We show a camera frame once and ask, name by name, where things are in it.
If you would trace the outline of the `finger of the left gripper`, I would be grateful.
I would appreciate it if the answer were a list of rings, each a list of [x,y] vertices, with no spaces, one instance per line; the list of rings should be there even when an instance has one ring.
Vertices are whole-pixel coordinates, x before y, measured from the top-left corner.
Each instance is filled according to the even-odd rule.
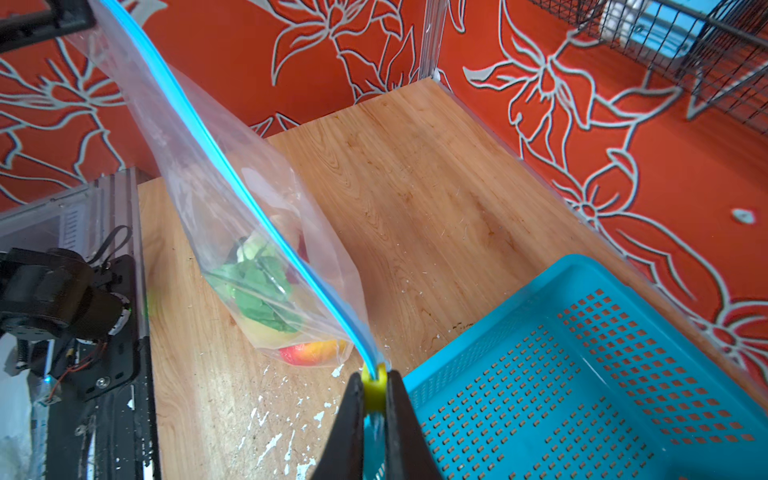
[[[2,1],[1,52],[94,28],[96,19],[88,1]]]

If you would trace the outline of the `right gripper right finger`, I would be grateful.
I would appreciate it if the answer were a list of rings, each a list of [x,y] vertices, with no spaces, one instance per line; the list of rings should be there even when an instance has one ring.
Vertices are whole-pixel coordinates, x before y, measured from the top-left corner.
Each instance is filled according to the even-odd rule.
[[[385,410],[387,479],[441,480],[400,373],[387,377]]]

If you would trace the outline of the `red yellow mango toy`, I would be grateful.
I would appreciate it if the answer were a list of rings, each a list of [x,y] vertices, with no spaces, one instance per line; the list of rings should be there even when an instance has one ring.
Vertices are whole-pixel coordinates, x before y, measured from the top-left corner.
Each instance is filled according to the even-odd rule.
[[[281,358],[301,367],[337,366],[347,358],[349,344],[343,340],[317,341],[281,348]]]

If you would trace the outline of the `clear zip top bag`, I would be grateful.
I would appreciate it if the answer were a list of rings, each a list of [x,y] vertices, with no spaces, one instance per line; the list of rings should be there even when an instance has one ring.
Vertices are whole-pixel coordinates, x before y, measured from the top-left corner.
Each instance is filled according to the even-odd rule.
[[[347,358],[357,351],[365,365],[368,409],[382,410],[386,361],[368,325],[358,270],[298,174],[255,132],[170,67],[120,3],[93,1],[90,6],[96,25],[79,33],[75,45],[118,86],[202,274],[221,266],[236,241],[254,233],[279,251],[293,286],[290,306],[302,325],[297,333],[277,332],[245,319],[216,293],[244,336],[255,349],[281,361],[284,347],[346,341]]]

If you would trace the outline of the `white radish toy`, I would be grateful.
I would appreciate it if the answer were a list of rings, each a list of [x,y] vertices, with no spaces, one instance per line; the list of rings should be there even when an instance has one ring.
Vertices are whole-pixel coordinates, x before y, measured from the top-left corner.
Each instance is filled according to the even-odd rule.
[[[247,320],[286,334],[302,325],[290,306],[293,286],[279,251],[257,233],[238,239],[224,263],[204,277]]]

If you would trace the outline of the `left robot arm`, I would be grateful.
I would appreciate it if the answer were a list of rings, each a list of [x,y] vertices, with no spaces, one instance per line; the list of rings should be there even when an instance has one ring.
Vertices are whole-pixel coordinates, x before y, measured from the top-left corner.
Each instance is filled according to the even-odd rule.
[[[1,20],[3,53],[84,31],[96,20],[86,1],[48,1],[45,9]],[[87,369],[132,314],[131,302],[112,289],[116,273],[107,250],[123,247],[132,229],[116,226],[89,259],[66,248],[33,251],[12,248],[1,254],[1,331],[20,343],[42,340],[88,341],[94,350],[79,361],[67,357],[68,373]]]

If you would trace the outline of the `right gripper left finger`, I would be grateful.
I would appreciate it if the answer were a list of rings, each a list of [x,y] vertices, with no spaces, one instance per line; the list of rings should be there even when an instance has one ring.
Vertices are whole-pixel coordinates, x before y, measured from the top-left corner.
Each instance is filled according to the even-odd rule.
[[[347,383],[339,412],[312,480],[360,480],[364,465],[364,384],[359,372]]]

